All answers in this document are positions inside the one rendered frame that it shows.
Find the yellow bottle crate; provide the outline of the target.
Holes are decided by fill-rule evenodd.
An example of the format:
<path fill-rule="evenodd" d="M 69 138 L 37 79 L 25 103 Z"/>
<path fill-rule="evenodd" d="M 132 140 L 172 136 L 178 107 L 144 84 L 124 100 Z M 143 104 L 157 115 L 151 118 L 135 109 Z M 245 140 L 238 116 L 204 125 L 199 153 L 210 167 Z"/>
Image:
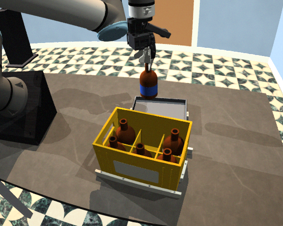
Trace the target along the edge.
<path fill-rule="evenodd" d="M 120 127 L 120 119 L 127 120 L 127 124 L 134 129 L 136 136 L 133 146 L 123 144 L 126 152 L 107 147 L 109 137 L 115 136 L 117 128 Z M 111 131 L 105 141 L 102 142 L 112 123 Z M 112 120 L 103 134 L 99 148 L 101 171 L 140 183 L 177 191 L 178 180 L 185 162 L 184 156 L 188 149 L 191 127 L 191 121 L 126 109 Z M 174 155 L 177 164 L 157 159 L 158 156 L 163 154 L 165 138 L 171 135 L 171 130 L 174 128 L 179 130 L 179 136 L 184 141 L 181 157 Z M 144 144 L 152 158 L 132 153 L 139 142 Z"/>

